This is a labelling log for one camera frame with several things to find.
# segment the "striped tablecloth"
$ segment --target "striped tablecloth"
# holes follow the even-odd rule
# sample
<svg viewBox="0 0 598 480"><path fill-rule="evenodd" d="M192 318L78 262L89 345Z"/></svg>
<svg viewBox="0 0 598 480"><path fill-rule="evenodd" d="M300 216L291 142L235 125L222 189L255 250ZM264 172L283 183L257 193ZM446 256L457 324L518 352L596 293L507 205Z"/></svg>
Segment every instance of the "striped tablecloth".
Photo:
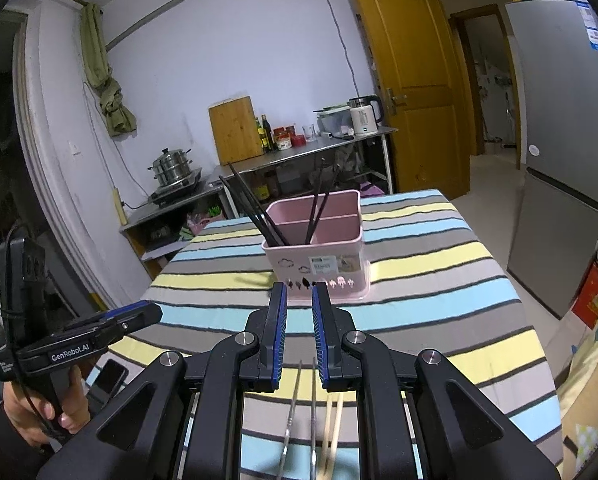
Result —
<svg viewBox="0 0 598 480"><path fill-rule="evenodd" d="M435 348L450 358L555 463L562 462L559 401L543 349L501 267L457 210L436 190L362 200L371 291L340 305L357 329L390 348L417 354ZM210 224L154 280L144 298L163 310L157 325L111 346L132 380L164 349L210 350L240 332L249 313L268 304L274 281L248 219ZM303 361L298 406L285 476L309 478L311 363L315 355L309 308L287 317L279 390L245 400L243 478L276 475L297 365ZM90 375L92 383L98 370ZM317 428L326 393L317 388ZM345 395L334 478L359 477L355 395Z"/></svg>

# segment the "refrigerator door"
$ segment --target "refrigerator door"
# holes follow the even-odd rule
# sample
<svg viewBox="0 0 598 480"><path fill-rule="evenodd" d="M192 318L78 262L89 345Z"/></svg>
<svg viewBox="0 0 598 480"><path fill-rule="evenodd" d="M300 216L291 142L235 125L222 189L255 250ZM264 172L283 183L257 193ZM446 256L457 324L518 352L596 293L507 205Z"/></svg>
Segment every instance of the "refrigerator door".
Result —
<svg viewBox="0 0 598 480"><path fill-rule="evenodd" d="M530 173L508 271L561 318L594 258L598 210Z"/></svg>
<svg viewBox="0 0 598 480"><path fill-rule="evenodd" d="M598 50L580 7L523 0L506 9L524 77L527 165L598 202Z"/></svg>

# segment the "human hand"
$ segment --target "human hand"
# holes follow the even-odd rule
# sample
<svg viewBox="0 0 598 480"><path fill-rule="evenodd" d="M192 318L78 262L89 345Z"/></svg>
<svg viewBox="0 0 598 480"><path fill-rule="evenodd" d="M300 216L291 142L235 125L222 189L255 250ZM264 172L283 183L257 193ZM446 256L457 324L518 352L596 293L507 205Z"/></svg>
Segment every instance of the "human hand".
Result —
<svg viewBox="0 0 598 480"><path fill-rule="evenodd" d="M28 394L41 416L47 420L55 418L55 410L50 402L32 390L29 390ZM82 387L82 373L76 365L70 369L70 387L61 407L63 413L59 418L59 424L71 434L77 433L90 420L88 399ZM4 411L17 432L30 446L39 447L48 444L48 437L42 431L42 424L19 384L4 384Z"/></svg>

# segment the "kettle handle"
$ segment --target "kettle handle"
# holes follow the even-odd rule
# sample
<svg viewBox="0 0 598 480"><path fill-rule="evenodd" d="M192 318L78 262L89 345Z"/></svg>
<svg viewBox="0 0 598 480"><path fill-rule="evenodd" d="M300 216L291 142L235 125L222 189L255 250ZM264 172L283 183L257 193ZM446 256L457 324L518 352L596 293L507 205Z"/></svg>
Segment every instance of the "kettle handle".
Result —
<svg viewBox="0 0 598 480"><path fill-rule="evenodd" d="M374 101L379 105L379 117L375 117L375 120L377 120L378 123L381 123L383 121L384 116L383 103L381 102L381 98L378 95L368 95L368 99L370 99L370 102Z"/></svg>

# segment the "pink utensil holder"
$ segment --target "pink utensil holder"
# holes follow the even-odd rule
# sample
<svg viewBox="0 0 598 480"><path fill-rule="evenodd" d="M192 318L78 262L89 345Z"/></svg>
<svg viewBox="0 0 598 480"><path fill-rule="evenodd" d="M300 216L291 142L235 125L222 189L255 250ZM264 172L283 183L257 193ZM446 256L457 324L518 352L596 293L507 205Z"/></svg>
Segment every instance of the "pink utensil holder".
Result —
<svg viewBox="0 0 598 480"><path fill-rule="evenodd" d="M324 195L319 195L317 211ZM370 265L364 254L360 194L330 193L309 245L305 245L313 196L277 200L268 206L270 218L291 246L262 248L277 279L287 285L292 300L310 302L313 285L326 282L336 303L363 298L370 289Z"/></svg>

